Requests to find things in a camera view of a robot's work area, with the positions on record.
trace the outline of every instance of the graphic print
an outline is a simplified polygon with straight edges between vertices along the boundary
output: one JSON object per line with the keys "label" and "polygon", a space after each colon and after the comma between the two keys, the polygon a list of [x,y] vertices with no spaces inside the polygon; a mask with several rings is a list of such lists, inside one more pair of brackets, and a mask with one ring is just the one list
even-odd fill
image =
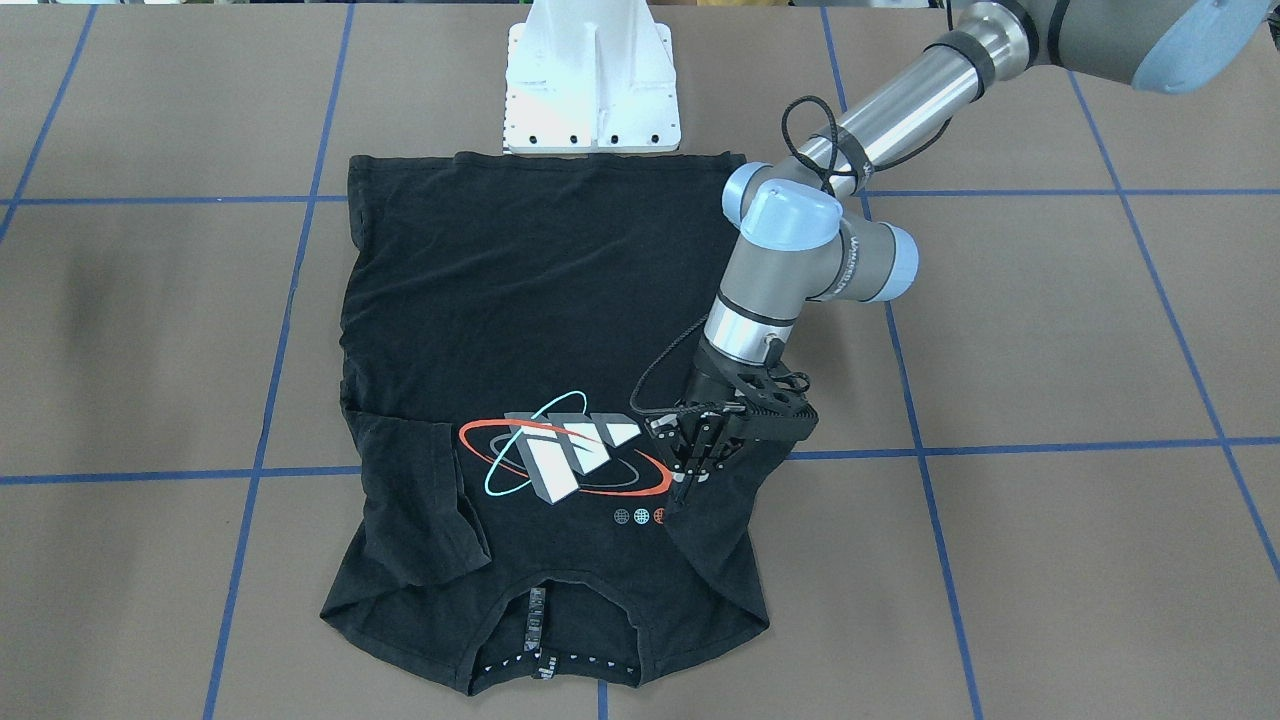
{"label": "graphic print", "polygon": [[[548,413],[561,401],[575,396],[582,401],[580,413]],[[509,432],[490,439],[489,450],[494,454],[490,456],[475,448],[470,434],[480,428],[494,427]],[[627,457],[614,457],[609,454],[611,447],[622,448],[640,434],[635,421],[620,413],[588,414],[586,395],[581,391],[566,392],[535,413],[507,413],[502,419],[472,420],[458,429],[462,446],[489,462],[484,489],[490,497],[502,497],[534,486],[538,497],[550,505],[575,492],[611,497],[649,497],[667,492],[672,475],[662,462],[639,450],[632,452],[644,462],[632,464]],[[507,457],[512,446],[520,452],[524,464]],[[603,468],[612,471],[614,482],[607,484],[584,482],[588,475]],[[494,489],[494,474],[499,469],[525,478],[525,482]],[[617,480],[620,473],[625,479]]]}

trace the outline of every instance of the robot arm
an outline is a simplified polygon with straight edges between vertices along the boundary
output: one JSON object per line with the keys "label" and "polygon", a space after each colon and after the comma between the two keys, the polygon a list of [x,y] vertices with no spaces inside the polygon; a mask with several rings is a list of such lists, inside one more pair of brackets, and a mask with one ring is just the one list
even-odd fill
{"label": "robot arm", "polygon": [[1274,0],[984,0],[970,3],[897,77],[833,118],[790,158],[730,178],[726,217],[741,234],[676,407],[649,434],[689,488],[756,441],[799,441],[817,414],[808,378],[782,364],[805,301],[892,300],[915,278],[906,232],[845,213],[840,197],[916,147],[993,85],[1037,64],[1180,94],[1221,72]]}

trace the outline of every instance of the black t-shirt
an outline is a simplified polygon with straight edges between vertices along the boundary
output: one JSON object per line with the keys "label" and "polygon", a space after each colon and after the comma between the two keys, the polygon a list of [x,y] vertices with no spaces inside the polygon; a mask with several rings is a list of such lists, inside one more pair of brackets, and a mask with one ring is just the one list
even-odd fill
{"label": "black t-shirt", "polygon": [[[557,673],[637,685],[768,626],[746,528],[791,446],[740,452],[676,506],[626,414],[712,305],[740,164],[352,158],[340,395],[366,502],[326,621],[467,694]],[[678,400],[692,351],[648,404]]]}

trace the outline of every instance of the white mounting stand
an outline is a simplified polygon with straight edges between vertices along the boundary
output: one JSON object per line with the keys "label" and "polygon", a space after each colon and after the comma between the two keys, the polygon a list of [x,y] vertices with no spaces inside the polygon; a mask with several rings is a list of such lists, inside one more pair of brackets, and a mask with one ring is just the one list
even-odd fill
{"label": "white mounting stand", "polygon": [[644,0],[538,0],[507,40],[503,150],[664,152],[680,145],[671,29]]}

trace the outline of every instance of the light blue cap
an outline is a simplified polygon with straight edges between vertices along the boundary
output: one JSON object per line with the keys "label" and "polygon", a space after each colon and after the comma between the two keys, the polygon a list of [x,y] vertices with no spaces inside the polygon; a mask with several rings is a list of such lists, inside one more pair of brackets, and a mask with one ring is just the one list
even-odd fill
{"label": "light blue cap", "polygon": [[746,195],[746,186],[755,177],[755,173],[764,168],[772,168],[768,163],[748,163],[733,170],[721,192],[721,210],[735,228],[742,227],[742,196]]}
{"label": "light blue cap", "polygon": [[920,269],[920,251],[915,246],[915,238],[911,237],[911,233],[897,225],[881,224],[893,232],[893,266],[890,268],[884,287],[874,297],[864,300],[864,302],[897,300],[899,296],[906,292],[906,288],[911,287],[911,283],[915,282],[915,272]]}
{"label": "light blue cap", "polygon": [[765,250],[813,250],[836,237],[842,214],[840,201],[820,190],[771,179],[751,199],[742,220],[742,237]]}
{"label": "light blue cap", "polygon": [[1134,90],[1199,90],[1244,50],[1275,0],[1199,0],[1165,32],[1133,76]]}

